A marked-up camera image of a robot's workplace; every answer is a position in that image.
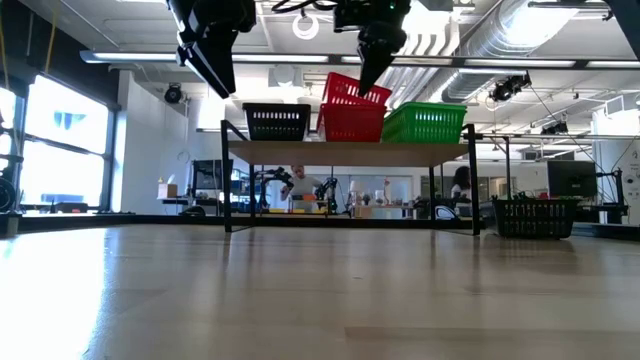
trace plastic basket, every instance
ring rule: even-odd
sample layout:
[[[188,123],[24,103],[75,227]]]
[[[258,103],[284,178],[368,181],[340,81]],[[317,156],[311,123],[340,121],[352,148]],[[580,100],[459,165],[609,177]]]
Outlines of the plastic basket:
[[[251,140],[302,141],[309,127],[310,105],[244,103],[242,109]]]
[[[382,141],[457,144],[466,114],[466,106],[406,103],[385,120]]]
[[[391,90],[374,86],[364,96],[358,96],[360,81],[338,73],[327,75],[323,101],[327,104],[342,105],[384,105],[391,96]]]
[[[328,142],[380,142],[385,106],[323,104],[318,133]]]
[[[500,236],[564,239],[571,236],[579,200],[494,200]]]

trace red basket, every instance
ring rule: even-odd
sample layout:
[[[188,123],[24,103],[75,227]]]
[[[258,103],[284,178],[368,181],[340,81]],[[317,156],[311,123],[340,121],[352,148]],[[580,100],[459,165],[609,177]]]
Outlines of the red basket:
[[[323,104],[318,133],[328,142],[380,142],[385,106]]]
[[[327,104],[343,105],[384,105],[391,90],[374,86],[364,97],[358,96],[360,81],[338,73],[327,75],[323,101]]]

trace man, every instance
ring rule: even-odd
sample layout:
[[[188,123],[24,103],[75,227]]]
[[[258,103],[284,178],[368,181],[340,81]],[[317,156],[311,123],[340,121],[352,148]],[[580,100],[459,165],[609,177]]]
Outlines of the man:
[[[293,172],[293,176],[290,181],[293,183],[293,188],[289,190],[286,185],[282,187],[282,190],[280,190],[280,200],[282,201],[286,200],[289,195],[302,196],[313,194],[313,189],[322,185],[317,179],[306,176],[304,174],[304,166],[302,165],[292,165],[291,171]],[[314,203],[310,202],[293,201],[294,209],[304,210],[305,212],[311,212],[313,205]]]

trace black basket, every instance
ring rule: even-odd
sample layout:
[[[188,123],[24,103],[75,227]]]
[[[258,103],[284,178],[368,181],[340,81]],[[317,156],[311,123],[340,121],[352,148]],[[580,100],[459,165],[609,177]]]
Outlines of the black basket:
[[[245,103],[242,109],[251,140],[302,141],[309,127],[310,105]]]
[[[495,224],[504,237],[571,236],[579,200],[494,200]]]

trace person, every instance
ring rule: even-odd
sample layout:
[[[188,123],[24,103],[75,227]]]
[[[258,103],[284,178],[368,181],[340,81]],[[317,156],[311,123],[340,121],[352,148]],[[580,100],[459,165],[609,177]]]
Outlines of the person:
[[[290,181],[293,183],[293,188],[289,189],[286,185],[282,187],[282,190],[280,190],[280,200],[282,201],[286,200],[289,195],[301,196],[313,194],[313,189],[322,185],[317,179],[306,176],[304,166],[302,165],[292,165],[291,171],[293,172],[293,176]],[[314,204],[294,200],[293,205],[295,209],[311,212]]]
[[[466,198],[471,200],[471,172],[468,166],[461,166],[456,169],[456,173],[453,176],[451,198]]]

